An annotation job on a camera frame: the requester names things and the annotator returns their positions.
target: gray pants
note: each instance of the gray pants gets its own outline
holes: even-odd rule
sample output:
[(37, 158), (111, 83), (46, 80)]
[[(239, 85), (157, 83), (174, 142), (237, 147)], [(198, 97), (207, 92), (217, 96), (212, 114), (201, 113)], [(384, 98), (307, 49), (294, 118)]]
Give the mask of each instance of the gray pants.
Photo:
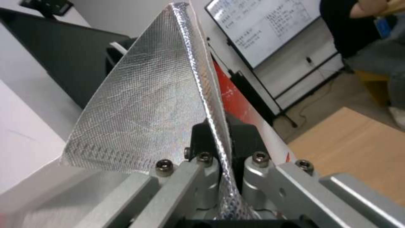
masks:
[(346, 59), (354, 70), (388, 75), (391, 105), (405, 110), (405, 15), (400, 15), (390, 37), (375, 41)]

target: silver insulation fabric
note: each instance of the silver insulation fabric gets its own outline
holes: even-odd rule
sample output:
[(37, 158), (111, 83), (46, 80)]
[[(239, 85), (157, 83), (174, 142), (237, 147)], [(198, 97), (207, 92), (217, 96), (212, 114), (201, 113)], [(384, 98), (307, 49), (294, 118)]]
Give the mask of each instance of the silver insulation fabric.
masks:
[(180, 164), (193, 125), (207, 118), (223, 169), (217, 218), (254, 218), (234, 181), (213, 69), (192, 7), (169, 4), (96, 91), (61, 162), (120, 172), (148, 172), (161, 159)]

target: chair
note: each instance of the chair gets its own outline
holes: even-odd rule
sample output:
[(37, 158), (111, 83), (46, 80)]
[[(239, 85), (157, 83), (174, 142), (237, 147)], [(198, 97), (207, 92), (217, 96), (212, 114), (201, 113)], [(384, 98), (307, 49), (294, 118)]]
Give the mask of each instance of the chair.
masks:
[(388, 96), (388, 75), (378, 75), (365, 71), (354, 70), (360, 80), (367, 88), (375, 102), (380, 106), (386, 106), (389, 102)]

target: bolt head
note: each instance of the bolt head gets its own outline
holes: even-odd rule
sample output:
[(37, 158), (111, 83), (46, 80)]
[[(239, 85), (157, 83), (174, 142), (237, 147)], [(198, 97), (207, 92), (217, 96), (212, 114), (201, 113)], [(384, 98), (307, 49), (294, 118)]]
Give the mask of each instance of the bolt head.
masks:
[(303, 171), (305, 171), (306, 173), (308, 173), (310, 176), (312, 176), (313, 170), (314, 170), (314, 166), (313, 166), (313, 164), (312, 164), (310, 161), (304, 160), (304, 159), (300, 159), (300, 160), (297, 160), (297, 161), (295, 162), (295, 164), (296, 164), (300, 169), (302, 169)]
[(184, 148), (184, 159), (190, 160), (190, 157), (191, 157), (191, 148), (190, 147)]
[(197, 163), (204, 167), (210, 167), (212, 165), (212, 155), (209, 152), (201, 152), (197, 156)]
[(270, 157), (266, 152), (256, 151), (252, 155), (253, 164), (259, 168), (265, 168), (269, 165)]
[(156, 163), (156, 174), (166, 177), (173, 173), (173, 163), (169, 159), (162, 159)]

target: whiteboard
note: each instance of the whiteboard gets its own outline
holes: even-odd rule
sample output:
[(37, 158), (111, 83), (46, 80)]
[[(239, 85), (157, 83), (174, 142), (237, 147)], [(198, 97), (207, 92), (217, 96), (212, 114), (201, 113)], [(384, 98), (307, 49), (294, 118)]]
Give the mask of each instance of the whiteboard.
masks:
[(320, 0), (213, 0), (206, 6), (251, 68), (320, 16)]

